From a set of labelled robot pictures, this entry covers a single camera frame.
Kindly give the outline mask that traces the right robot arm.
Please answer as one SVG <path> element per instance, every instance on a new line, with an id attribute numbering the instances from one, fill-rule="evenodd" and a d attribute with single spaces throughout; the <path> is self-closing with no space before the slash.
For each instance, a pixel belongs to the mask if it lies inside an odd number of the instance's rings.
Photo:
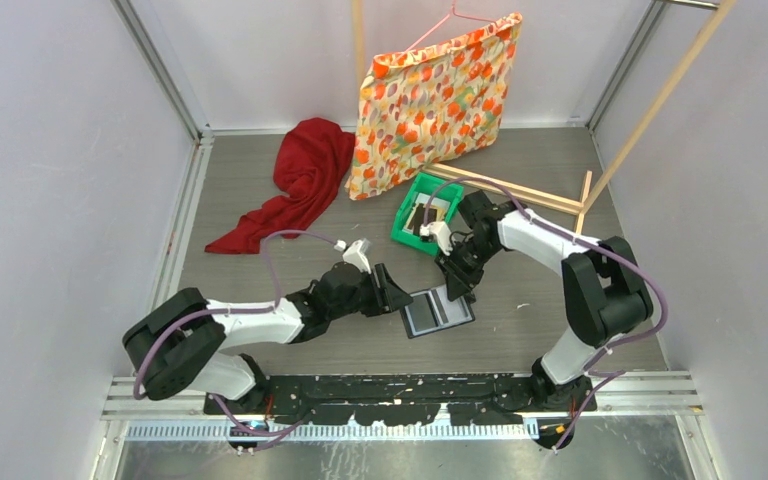
<path id="1" fill-rule="evenodd" d="M 443 221 L 420 229 L 438 246 L 435 262 L 449 299 L 471 297 L 486 263 L 500 252 L 523 254 L 558 274 L 567 328 L 534 362 L 525 389 L 533 405 L 544 410 L 577 404 L 597 355 L 654 312 L 630 245 L 617 236 L 580 237 L 514 201 L 495 204 L 482 191 L 467 195 L 458 211 L 465 232 L 454 232 Z"/>

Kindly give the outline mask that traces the green plastic bin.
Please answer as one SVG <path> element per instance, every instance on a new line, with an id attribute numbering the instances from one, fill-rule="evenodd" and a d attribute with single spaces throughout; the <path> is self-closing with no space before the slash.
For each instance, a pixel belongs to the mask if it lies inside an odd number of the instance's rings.
<path id="1" fill-rule="evenodd" d="M 396 213 L 391 228 L 392 240 L 431 256 L 438 253 L 434 240 L 426 242 L 421 239 L 423 221 L 449 223 L 464 196 L 461 185 L 443 184 L 442 178 L 426 173 L 420 173 L 414 179 Z"/>

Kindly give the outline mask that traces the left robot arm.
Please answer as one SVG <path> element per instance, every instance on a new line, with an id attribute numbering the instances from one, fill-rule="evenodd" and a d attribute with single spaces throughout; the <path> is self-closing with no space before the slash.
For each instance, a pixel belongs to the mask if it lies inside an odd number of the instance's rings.
<path id="1" fill-rule="evenodd" d="M 227 303 L 209 300 L 195 287 L 182 289 L 123 335 L 136 372 L 133 395 L 160 401 L 196 390 L 256 413 L 267 398 L 265 375 L 251 356 L 231 349 L 307 342 L 335 320 L 391 314 L 412 301 L 382 263 L 366 272 L 338 262 L 277 302 Z"/>

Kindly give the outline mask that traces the black card holder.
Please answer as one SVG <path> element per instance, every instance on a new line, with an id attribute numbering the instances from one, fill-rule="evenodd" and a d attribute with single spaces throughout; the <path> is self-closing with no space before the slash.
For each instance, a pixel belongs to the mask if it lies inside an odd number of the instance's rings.
<path id="1" fill-rule="evenodd" d="M 459 327 L 476 320 L 471 304 L 464 298 L 448 298 L 445 285 L 410 294 L 412 302 L 400 310 L 408 338 L 417 338 Z"/>

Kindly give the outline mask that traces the black credit card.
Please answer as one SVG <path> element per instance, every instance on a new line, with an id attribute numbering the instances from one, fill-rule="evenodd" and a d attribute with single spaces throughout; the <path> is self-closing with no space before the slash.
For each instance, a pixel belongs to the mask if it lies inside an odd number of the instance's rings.
<path id="1" fill-rule="evenodd" d="M 420 230 L 425 218 L 425 210 L 426 205 L 423 203 L 417 203 L 413 206 L 403 226 L 405 233 L 416 237 L 420 236 Z"/>

